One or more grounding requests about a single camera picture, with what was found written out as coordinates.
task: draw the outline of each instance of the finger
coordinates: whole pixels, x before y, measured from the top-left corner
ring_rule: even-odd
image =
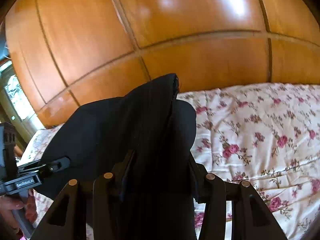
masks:
[[[35,197],[29,196],[25,206],[26,209],[36,209],[36,199]]]
[[[30,220],[31,224],[33,224],[37,220],[37,218],[38,218],[38,214],[36,213],[33,215],[33,217]]]
[[[26,209],[26,214],[27,213],[30,213],[30,214],[35,214],[35,213],[37,213],[37,209],[36,209],[36,207],[35,206],[32,206],[31,208],[27,208]]]
[[[24,207],[21,200],[13,199],[7,196],[0,197],[0,209],[2,210],[16,210]]]
[[[30,195],[31,197],[34,196],[33,188],[30,188],[30,189],[28,190],[28,192],[29,192],[29,195]]]
[[[6,221],[6,223],[10,227],[12,227],[13,229],[18,229],[19,228],[19,224],[15,220],[11,210],[2,210],[1,214],[2,214],[2,217],[4,218],[4,221]]]
[[[29,214],[29,215],[33,216],[36,213],[37,213],[37,210],[35,208],[31,208],[31,209],[26,210],[25,214],[26,215]]]

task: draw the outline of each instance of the pink rose pattern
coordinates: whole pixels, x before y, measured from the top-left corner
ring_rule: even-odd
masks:
[[[312,194],[315,195],[317,194],[320,188],[320,179],[311,180],[311,184],[312,184]]]
[[[195,215],[195,228],[201,227],[202,221],[203,221],[203,217],[204,217],[204,212],[200,212],[200,213]]]
[[[269,203],[268,208],[270,209],[271,212],[274,212],[278,210],[280,205],[281,205],[281,199],[279,197],[275,197]]]
[[[281,136],[279,139],[278,139],[278,141],[277,141],[277,144],[278,144],[278,146],[280,147],[280,148],[283,148],[284,146],[285,146],[285,144],[287,143],[287,141],[288,141],[288,138],[287,138],[287,136]]]
[[[258,84],[178,98],[201,112],[191,149],[197,162],[226,181],[248,179],[283,230],[302,234],[295,221],[314,219],[319,206],[320,86]]]

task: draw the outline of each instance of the black fabric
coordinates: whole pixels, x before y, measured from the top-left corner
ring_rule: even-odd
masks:
[[[81,106],[41,159],[68,156],[70,167],[36,190],[54,199],[70,179],[94,180],[133,149],[136,160],[118,214],[121,239],[196,239],[188,180],[196,114],[176,100],[178,85],[177,76],[168,74],[125,97]]]

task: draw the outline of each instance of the floral bedsheet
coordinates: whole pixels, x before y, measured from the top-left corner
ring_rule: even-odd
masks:
[[[298,240],[320,211],[320,86],[255,84],[187,92],[197,117],[191,152],[225,181],[247,179],[288,239]],[[41,158],[61,126],[38,131],[19,164]],[[39,223],[52,200],[35,193]],[[195,203],[199,236],[204,204]],[[226,239],[232,225],[227,202]],[[87,225],[87,239],[93,239]]]

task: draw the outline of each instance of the metal screw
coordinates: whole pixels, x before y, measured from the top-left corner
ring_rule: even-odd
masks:
[[[78,181],[76,180],[76,179],[71,179],[71,180],[69,180],[69,185],[70,186],[74,186],[74,185],[76,185],[78,183]]]
[[[113,174],[111,172],[107,172],[107,173],[103,174],[103,177],[105,179],[111,179],[113,177]]]
[[[205,177],[206,177],[207,179],[212,180],[212,179],[215,179],[216,176],[215,176],[213,173],[208,173]]]
[[[241,185],[244,186],[244,187],[249,187],[250,186],[250,182],[247,181],[247,180],[243,180],[243,181],[241,181]]]

